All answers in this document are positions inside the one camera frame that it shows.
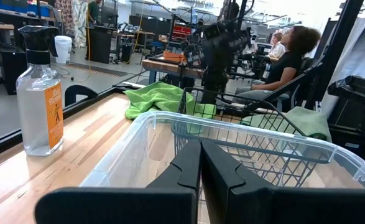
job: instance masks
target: green cloth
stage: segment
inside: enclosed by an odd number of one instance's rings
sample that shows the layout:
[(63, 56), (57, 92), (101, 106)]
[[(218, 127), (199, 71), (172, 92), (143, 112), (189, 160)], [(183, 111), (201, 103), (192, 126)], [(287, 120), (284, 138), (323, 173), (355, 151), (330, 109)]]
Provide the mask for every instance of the green cloth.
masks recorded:
[[(135, 119), (146, 111), (177, 112), (183, 90), (163, 82), (155, 82), (139, 90), (127, 90), (124, 93), (131, 102), (126, 111), (126, 118)], [(213, 118), (216, 111), (214, 105), (196, 103), (189, 93), (187, 93), (186, 107), (186, 114), (209, 119)]]
[(90, 16), (93, 18), (93, 20), (98, 19), (99, 6), (96, 1), (92, 1), (88, 4), (88, 13), (90, 13)]
[[(326, 115), (296, 106), (287, 112), (285, 117), (296, 125), (296, 127), (306, 136), (331, 142), (331, 134), (327, 124)], [(295, 129), (293, 126), (289, 125), (289, 123), (283, 119), (281, 115), (276, 114), (249, 116), (243, 118), (242, 124), (271, 131), (299, 135), (298, 132), (294, 132)]]

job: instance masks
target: metal wire basket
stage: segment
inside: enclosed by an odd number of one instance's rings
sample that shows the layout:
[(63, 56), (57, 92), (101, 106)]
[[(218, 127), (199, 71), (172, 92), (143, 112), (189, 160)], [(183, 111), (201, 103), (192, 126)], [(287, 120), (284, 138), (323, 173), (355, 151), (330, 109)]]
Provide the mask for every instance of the metal wire basket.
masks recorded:
[[(189, 94), (192, 91), (197, 93), (196, 96)], [(216, 104), (201, 104), (200, 95), (209, 93), (216, 96)], [(186, 88), (180, 100), (178, 112), (290, 133), (297, 135), (295, 138), (305, 136), (296, 125), (291, 123), (272, 104), (247, 98), (242, 98), (249, 102), (247, 105), (224, 102), (225, 99), (231, 99), (232, 97), (238, 96)], [(322, 151), (316, 146), (304, 146), (296, 141), (257, 136), (234, 129), (220, 129), (176, 121), (172, 126), (172, 132), (175, 138), (176, 154), (186, 145), (189, 139), (211, 140), (236, 160), (242, 162), (248, 169), (277, 186), (301, 187), (316, 164), (328, 163), (331, 156), (329, 152)]]

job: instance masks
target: gray floor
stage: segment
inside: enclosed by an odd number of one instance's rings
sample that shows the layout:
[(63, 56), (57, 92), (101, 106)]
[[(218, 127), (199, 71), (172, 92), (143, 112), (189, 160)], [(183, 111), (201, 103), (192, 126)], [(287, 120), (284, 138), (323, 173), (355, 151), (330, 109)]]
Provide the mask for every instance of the gray floor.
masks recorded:
[[(76, 53), (71, 55), (71, 63), (88, 64), (89, 61), (85, 60), (85, 54), (86, 49), (77, 49)], [(127, 75), (122, 77), (115, 77), (112, 75), (95, 72), (92, 72), (90, 75), (89, 72), (86, 70), (70, 68), (57, 63), (52, 63), (52, 65), (54, 65), (52, 68), (58, 71), (58, 73), (65, 75), (65, 78), (61, 79), (63, 95), (65, 90), (71, 85), (84, 85), (94, 91), (99, 92), (110, 87), (113, 84), (123, 82), (124, 80), (137, 83), (147, 79), (149, 77), (149, 71), (144, 72), (139, 77), (134, 77), (135, 74), (138, 74), (142, 71), (142, 66), (139, 64), (140, 60), (141, 54), (134, 53), (131, 59), (131, 63), (129, 65), (114, 65), (90, 62), (91, 65), (94, 67), (126, 72)], [(157, 79), (161, 78), (164, 75), (165, 74), (160, 73), (157, 76)], [(196, 80), (195, 85), (200, 86), (200, 84), (201, 80)], [(247, 80), (245, 80), (244, 82), (241, 80), (230, 80), (226, 91), (229, 93), (234, 93), (235, 89), (241, 86), (247, 86)], [(19, 128), (20, 124), (17, 98), (15, 95), (8, 95), (6, 93), (5, 87), (3, 85), (0, 85), (0, 136)]]

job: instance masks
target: clear plastic bottle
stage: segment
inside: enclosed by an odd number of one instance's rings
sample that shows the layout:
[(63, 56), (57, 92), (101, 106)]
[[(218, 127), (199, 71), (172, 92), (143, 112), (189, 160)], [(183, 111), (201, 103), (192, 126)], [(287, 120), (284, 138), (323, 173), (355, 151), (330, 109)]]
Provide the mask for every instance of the clear plastic bottle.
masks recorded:
[(61, 116), (59, 113), (62, 113), (62, 96), (61, 104), (58, 105), (60, 108), (52, 112), (47, 111), (45, 97), (46, 90), (58, 87), (58, 85), (60, 88), (58, 74), (49, 65), (31, 63), (16, 81), (23, 145), (28, 155), (47, 156), (62, 146), (63, 139), (60, 138), (51, 147), (47, 118), (47, 116)]

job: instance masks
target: black spray nozzle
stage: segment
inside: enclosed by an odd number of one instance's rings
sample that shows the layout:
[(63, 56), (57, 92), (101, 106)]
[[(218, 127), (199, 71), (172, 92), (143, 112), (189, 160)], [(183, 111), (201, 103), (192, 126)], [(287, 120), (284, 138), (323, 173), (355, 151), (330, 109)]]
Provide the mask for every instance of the black spray nozzle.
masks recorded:
[(18, 31), (25, 38), (26, 49), (36, 51), (49, 50), (54, 57), (58, 57), (55, 49), (55, 36), (59, 29), (52, 26), (24, 26)]

